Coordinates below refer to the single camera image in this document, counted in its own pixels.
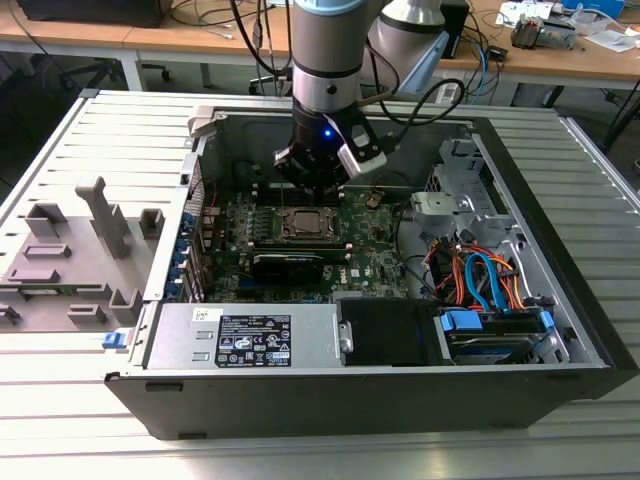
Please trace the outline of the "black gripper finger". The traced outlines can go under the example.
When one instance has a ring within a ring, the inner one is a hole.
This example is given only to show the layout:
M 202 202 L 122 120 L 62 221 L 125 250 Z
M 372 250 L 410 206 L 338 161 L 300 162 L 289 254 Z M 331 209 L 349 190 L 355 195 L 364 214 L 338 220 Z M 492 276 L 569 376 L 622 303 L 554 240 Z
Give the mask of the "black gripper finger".
M 313 206 L 321 204 L 319 170 L 315 158 L 298 143 L 274 152 L 274 168 L 289 183 L 302 190 Z
M 336 166 L 327 174 L 320 188 L 320 204 L 322 206 L 336 206 L 340 204 L 340 194 L 344 184 L 349 181 L 349 175 L 343 166 Z

